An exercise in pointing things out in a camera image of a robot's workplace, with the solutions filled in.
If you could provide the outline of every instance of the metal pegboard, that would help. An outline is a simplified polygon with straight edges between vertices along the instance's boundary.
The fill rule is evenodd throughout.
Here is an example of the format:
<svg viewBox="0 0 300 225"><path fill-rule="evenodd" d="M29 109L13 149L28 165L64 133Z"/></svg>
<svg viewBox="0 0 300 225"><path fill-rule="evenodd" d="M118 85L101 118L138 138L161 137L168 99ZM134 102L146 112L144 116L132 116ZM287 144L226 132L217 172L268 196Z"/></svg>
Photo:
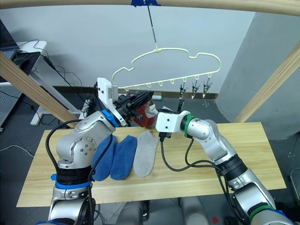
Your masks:
<svg viewBox="0 0 300 225"><path fill-rule="evenodd" d="M19 98L22 94L22 92L14 86L0 86L0 90L17 98ZM6 117L18 101L15 97L10 97L0 92L0 126L3 124Z"/></svg>

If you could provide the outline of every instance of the white cable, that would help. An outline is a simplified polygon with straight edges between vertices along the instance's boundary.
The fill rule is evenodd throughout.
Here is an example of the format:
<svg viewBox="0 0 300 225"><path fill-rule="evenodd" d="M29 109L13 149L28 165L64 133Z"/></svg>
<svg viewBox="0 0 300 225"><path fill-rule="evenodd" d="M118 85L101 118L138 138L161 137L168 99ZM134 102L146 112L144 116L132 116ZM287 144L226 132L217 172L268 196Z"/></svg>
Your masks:
<svg viewBox="0 0 300 225"><path fill-rule="evenodd" d="M154 82L148 82L148 83L135 84L135 85L125 86L125 87L119 87L119 89L128 89L128 88L132 88L132 87L135 87L135 88L139 89L140 86L144 86L144 85L146 85L148 88L151 88L152 84L156 84L156 83L158 83L160 86L163 86L163 82L170 81L171 84L174 84L175 80L180 80L180 79L182 79L185 82L187 80L187 78L190 78L190 77L194 77L196 80L198 80L199 76L201 76L201 75L208 75L209 78L210 78L212 74L218 72L221 69L221 60L220 60L220 58L218 56L214 55L214 54L211 54L211 53L199 52L199 53L197 53L196 56L190 56L189 51L187 49L184 49L184 48L157 48L157 49L154 49L151 52L144 53L144 54L142 54L142 55L134 58L131 61L132 68L128 69L127 67L122 67L122 68L118 69L116 72L113 73L113 75L112 75L112 81L114 80L116 74L119 73L120 71L122 71L122 70L126 70L126 71L132 71L132 70L134 70L134 68L135 68L134 62L137 61L138 59L140 59L140 58L142 58L142 57L144 57L146 55L150 55L150 54L153 54L153 53L159 53L159 52L165 51L165 50L184 51L184 52L187 53L187 57L190 58L190 59L197 59L199 55L211 56L211 57L214 57L215 59L218 60L218 62L219 62L219 68L217 70L214 70L214 71L211 71L211 72L206 72L206 73L201 73L201 74L195 74L195 75L188 75L188 76L182 76L182 77L177 77L177 78L171 78L171 79L162 80L162 81L154 81Z"/></svg>
<svg viewBox="0 0 300 225"><path fill-rule="evenodd" d="M22 147L20 147L20 146L18 146L18 145L10 145L10 146L8 146L7 148L1 149L0 152L1 152L1 151L4 151L4 150L6 150L6 149L9 149L9 148L11 148L11 147L17 147L17 148L20 148L20 149L24 150L25 152L27 152L27 154L30 155L31 157L34 157L34 155L32 155L29 151L27 151L25 148L22 148Z"/></svg>

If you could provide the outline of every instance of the blue sock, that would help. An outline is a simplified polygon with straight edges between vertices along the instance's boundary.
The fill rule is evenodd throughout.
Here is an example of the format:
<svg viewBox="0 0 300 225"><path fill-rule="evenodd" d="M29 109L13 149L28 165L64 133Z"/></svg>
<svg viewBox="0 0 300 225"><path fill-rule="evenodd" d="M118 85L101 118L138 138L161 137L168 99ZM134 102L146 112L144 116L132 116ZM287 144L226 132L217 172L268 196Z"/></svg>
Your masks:
<svg viewBox="0 0 300 225"><path fill-rule="evenodd" d="M116 145L113 157L111 178L114 180L125 179L131 171L137 139L133 136L127 136L121 143Z"/></svg>
<svg viewBox="0 0 300 225"><path fill-rule="evenodd" d="M92 166L97 161L98 157L104 151L109 143L110 137L104 139L97 147L97 151L94 155ZM104 180L108 177L109 173L111 172L111 168L113 165L113 156L114 156L114 149L116 145L116 137L112 136L112 143L106 153L103 155L102 159L99 161L98 165L96 166L95 174L93 175L93 179L97 181Z"/></svg>

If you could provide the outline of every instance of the white wall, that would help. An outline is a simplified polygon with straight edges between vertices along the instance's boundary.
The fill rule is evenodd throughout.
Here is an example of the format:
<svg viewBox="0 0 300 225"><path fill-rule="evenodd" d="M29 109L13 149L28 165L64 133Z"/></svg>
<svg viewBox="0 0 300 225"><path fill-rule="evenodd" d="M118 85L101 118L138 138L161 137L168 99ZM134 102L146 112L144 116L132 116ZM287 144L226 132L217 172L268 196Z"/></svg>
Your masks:
<svg viewBox="0 0 300 225"><path fill-rule="evenodd" d="M183 7L150 10L159 47L187 48L193 55L213 53L222 60L221 71L211 79L210 91L219 93L254 13ZM147 7L27 7L0 10L0 18L16 41L46 40L51 61L75 72L83 86L93 86L97 77L110 79L118 68L130 67L134 57L154 49ZM133 72L121 72L115 81L125 86L212 71L217 66L213 58L189 60L184 52L162 52L139 61ZM52 85L66 85L43 60L38 69ZM79 85L72 75L67 79ZM188 80L188 91L194 81ZM179 84L152 89L178 90Z"/></svg>

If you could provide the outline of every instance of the wooden table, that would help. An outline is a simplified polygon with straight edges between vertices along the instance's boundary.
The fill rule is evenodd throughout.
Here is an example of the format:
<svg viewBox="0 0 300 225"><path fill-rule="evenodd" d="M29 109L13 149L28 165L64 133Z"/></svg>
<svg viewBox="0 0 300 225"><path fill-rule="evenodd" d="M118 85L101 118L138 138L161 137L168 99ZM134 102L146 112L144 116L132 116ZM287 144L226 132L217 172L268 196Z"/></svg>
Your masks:
<svg viewBox="0 0 300 225"><path fill-rule="evenodd" d="M218 124L218 127L267 189L286 188L261 123ZM114 135L120 142L127 135L138 136L144 130L141 127L123 127L117 128ZM50 148L56 158L56 143L70 131L58 130L53 134ZM152 130L152 133L158 136L156 130ZM48 134L49 130L43 134L17 207L49 206L51 203L54 182L50 180L50 175L55 173L55 169L45 150ZM165 140L165 156L170 165L176 168L185 165L184 155L189 142L190 139L182 133L173 134L171 139ZM104 181L95 182L92 192L96 202L115 203L222 193L214 169L190 168L183 172L173 172L164 165L160 150L158 145L153 170L147 177L139 178L132 170L125 180L117 181L108 177ZM208 158L202 146L194 142L188 160L192 162L199 159Z"/></svg>

